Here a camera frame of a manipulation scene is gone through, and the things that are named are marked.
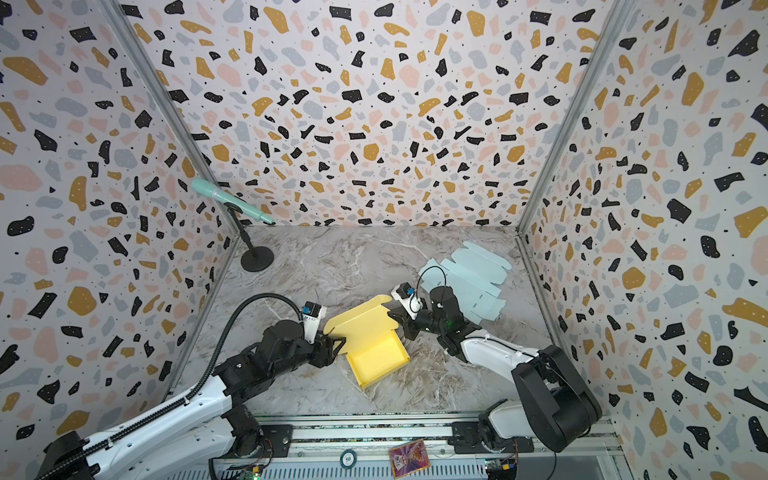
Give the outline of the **yellow paper box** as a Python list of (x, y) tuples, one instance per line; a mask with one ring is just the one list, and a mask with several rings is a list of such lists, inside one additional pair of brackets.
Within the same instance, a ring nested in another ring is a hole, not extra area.
[(323, 333), (344, 338), (340, 350), (345, 355), (361, 389), (377, 383), (410, 362), (396, 330), (399, 324), (389, 317), (389, 295), (372, 299), (327, 321)]

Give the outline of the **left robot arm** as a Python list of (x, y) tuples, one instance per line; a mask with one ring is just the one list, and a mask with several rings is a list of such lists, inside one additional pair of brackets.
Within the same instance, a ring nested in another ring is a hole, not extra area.
[(88, 438), (71, 431), (44, 450), (40, 479), (108, 479), (128, 471), (149, 473), (147, 460), (164, 447), (203, 456), (248, 458), (276, 455), (276, 444), (246, 403), (275, 379), (304, 364), (331, 365), (346, 344), (343, 336), (318, 333), (307, 341), (303, 326), (282, 320), (264, 331), (251, 349), (234, 355), (196, 385), (130, 422)]

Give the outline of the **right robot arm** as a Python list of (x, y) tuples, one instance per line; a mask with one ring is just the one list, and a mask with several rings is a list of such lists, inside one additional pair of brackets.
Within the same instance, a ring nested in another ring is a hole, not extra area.
[(388, 316), (407, 339), (434, 334), (447, 355), (486, 368), (515, 386), (517, 404), (502, 399), (477, 420), (452, 424), (448, 443), (456, 452), (510, 453), (518, 440), (536, 438), (560, 453), (602, 418), (600, 403), (561, 348), (536, 350), (492, 335), (463, 315), (449, 286), (433, 288), (428, 300), (407, 282), (391, 294), (400, 305)]

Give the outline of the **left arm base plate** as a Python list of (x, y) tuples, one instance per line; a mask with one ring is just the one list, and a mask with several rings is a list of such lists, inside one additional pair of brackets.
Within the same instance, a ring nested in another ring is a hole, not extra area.
[(294, 427), (291, 424), (230, 428), (228, 434), (233, 439), (231, 445), (214, 457), (250, 462), (286, 458), (292, 444), (293, 433)]

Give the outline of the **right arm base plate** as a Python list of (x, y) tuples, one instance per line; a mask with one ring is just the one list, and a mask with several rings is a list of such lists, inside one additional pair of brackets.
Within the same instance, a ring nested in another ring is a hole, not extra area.
[(533, 441), (529, 437), (502, 439), (481, 421), (454, 422), (447, 440), (457, 454), (532, 453)]

